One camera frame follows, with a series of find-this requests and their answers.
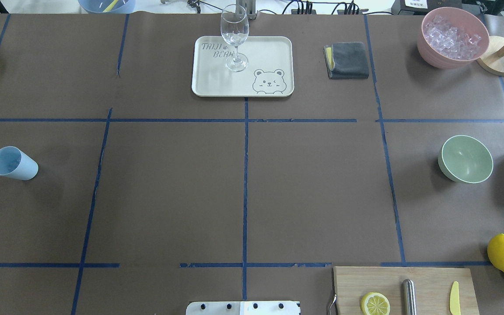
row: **yellow stick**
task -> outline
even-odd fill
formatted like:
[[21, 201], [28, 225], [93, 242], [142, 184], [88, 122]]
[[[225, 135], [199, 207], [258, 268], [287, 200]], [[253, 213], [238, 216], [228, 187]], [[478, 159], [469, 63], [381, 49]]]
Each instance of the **yellow stick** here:
[[106, 9], [104, 9], [103, 12], [110, 12], [110, 10], [112, 10], [112, 8], [118, 3], [118, 0], [114, 0], [112, 1], [112, 3], [106, 7]]

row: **wooden cutting board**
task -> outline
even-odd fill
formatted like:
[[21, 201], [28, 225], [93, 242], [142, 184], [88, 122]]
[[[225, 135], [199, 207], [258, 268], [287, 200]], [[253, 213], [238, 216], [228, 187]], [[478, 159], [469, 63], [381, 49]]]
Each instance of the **wooden cutting board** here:
[[362, 315], [361, 299], [368, 292], [380, 292], [390, 301], [390, 315], [402, 315], [402, 282], [411, 279], [416, 289], [420, 315], [451, 315], [448, 307], [453, 281], [460, 285], [462, 315], [480, 315], [478, 301], [467, 268], [334, 267], [334, 289], [339, 315]]

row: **wine glass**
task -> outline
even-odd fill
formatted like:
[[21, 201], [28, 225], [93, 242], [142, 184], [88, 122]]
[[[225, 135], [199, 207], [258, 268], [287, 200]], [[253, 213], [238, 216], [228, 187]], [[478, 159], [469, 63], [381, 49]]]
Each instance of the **wine glass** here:
[[228, 56], [225, 64], [228, 69], [240, 72], [248, 66], [248, 58], [238, 53], [238, 46], [248, 38], [248, 16], [246, 9], [238, 4], [230, 4], [220, 14], [220, 34], [227, 44], [234, 46], [236, 53]]

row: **folded cloth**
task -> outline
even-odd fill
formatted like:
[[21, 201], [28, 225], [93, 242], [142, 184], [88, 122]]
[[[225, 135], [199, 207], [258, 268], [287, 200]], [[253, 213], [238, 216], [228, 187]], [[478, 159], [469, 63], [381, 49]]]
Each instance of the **folded cloth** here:
[[367, 56], [362, 42], [336, 42], [324, 46], [324, 56], [331, 79], [368, 78]]

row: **green bowl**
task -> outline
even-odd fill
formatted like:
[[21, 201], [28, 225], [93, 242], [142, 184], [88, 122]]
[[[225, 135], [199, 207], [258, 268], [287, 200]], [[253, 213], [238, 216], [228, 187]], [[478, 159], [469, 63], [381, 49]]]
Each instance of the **green bowl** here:
[[442, 145], [438, 166], [446, 177], [455, 182], [476, 184], [491, 176], [494, 160], [480, 140], [458, 135]]

